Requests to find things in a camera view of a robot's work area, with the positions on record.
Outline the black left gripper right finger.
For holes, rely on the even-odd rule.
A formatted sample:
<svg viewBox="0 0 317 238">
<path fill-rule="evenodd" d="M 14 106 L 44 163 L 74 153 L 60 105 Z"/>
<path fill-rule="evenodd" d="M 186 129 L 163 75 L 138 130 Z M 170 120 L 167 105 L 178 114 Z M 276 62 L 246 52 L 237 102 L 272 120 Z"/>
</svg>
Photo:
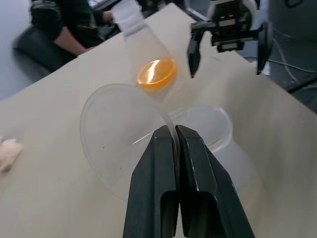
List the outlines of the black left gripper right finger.
<svg viewBox="0 0 317 238">
<path fill-rule="evenodd" d="M 176 126 L 185 238 L 255 238 L 230 175 L 199 134 Z"/>
</svg>

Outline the black office chair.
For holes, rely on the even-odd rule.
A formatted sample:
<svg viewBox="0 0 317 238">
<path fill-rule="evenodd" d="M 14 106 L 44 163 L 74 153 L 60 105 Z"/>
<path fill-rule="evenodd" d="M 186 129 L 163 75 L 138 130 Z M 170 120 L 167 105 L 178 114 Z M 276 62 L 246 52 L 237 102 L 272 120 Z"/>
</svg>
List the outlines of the black office chair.
<svg viewBox="0 0 317 238">
<path fill-rule="evenodd" d="M 55 45 L 33 26 L 14 40 L 13 49 L 49 72 L 54 72 L 76 59 L 75 55 Z"/>
</svg>

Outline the person in dark jacket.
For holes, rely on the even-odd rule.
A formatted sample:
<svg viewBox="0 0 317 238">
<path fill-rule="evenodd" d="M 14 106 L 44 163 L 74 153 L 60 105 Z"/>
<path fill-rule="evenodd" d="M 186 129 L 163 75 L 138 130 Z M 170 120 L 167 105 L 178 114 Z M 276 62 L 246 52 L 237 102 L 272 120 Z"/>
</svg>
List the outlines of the person in dark jacket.
<svg viewBox="0 0 317 238">
<path fill-rule="evenodd" d="M 75 56 L 104 42 L 99 27 L 113 21 L 111 11 L 95 10 L 88 0 L 31 0 L 30 14 L 35 28 Z"/>
</svg>

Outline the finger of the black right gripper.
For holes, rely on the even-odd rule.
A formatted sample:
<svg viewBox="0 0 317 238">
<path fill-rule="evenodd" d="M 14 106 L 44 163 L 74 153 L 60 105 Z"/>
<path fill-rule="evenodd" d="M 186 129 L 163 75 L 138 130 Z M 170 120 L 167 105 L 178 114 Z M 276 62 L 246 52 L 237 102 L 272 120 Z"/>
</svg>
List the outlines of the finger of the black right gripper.
<svg viewBox="0 0 317 238">
<path fill-rule="evenodd" d="M 213 23 L 211 20 L 194 22 L 190 26 L 191 38 L 186 55 L 191 78 L 194 78 L 200 65 L 200 44 L 204 33 L 206 31 L 210 31 L 213 27 L 215 27 L 215 23 Z"/>
<path fill-rule="evenodd" d="M 268 61 L 273 45 L 273 30 L 270 22 L 264 22 L 258 30 L 258 63 L 257 75 L 259 75 Z"/>
</svg>

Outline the crumpled pale cloth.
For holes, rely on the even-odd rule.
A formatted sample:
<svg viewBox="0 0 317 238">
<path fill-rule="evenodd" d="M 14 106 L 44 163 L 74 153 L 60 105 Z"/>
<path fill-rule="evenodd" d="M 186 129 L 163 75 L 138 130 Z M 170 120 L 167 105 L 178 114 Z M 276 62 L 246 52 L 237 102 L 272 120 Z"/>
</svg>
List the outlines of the crumpled pale cloth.
<svg viewBox="0 0 317 238">
<path fill-rule="evenodd" d="M 10 171 L 22 149 L 23 145 L 16 139 L 4 139 L 0 136 L 0 174 Z"/>
</svg>

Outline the translucent plastic funnel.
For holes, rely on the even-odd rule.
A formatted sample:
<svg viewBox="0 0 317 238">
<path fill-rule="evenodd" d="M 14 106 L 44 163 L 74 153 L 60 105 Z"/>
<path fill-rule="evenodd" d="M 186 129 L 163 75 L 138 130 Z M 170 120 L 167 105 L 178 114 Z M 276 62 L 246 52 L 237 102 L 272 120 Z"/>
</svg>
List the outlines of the translucent plastic funnel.
<svg viewBox="0 0 317 238">
<path fill-rule="evenodd" d="M 92 170 L 114 196 L 128 199 L 133 170 L 154 131 L 162 126 L 179 153 L 171 118 L 141 89 L 113 83 L 87 99 L 80 118 L 82 147 Z"/>
</svg>

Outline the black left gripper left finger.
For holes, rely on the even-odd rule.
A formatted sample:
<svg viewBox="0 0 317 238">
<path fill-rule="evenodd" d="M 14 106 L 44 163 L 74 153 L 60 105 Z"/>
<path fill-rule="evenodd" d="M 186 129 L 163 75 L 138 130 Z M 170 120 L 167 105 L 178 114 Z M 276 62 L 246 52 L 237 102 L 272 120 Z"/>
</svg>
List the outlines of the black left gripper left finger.
<svg viewBox="0 0 317 238">
<path fill-rule="evenodd" d="M 168 127 L 154 131 L 135 167 L 123 238 L 173 238 L 178 218 L 174 142 Z"/>
</svg>

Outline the clear flask with orange liquid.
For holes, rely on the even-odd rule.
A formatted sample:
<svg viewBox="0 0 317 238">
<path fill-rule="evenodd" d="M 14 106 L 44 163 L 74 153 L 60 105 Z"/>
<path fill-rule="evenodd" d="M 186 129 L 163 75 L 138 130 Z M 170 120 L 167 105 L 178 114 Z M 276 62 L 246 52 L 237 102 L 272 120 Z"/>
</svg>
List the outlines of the clear flask with orange liquid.
<svg viewBox="0 0 317 238">
<path fill-rule="evenodd" d="M 136 0 L 121 0 L 112 9 L 123 33 L 133 83 L 161 102 L 177 79 L 177 63 L 146 23 Z"/>
</svg>

